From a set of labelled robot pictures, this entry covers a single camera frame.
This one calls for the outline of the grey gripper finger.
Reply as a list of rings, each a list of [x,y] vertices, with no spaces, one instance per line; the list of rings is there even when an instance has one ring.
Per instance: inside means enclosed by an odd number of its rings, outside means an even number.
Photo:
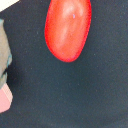
[[[7,85],[6,69],[12,62],[12,55],[4,30],[4,20],[0,19],[0,113],[7,111],[12,103],[13,95]]]

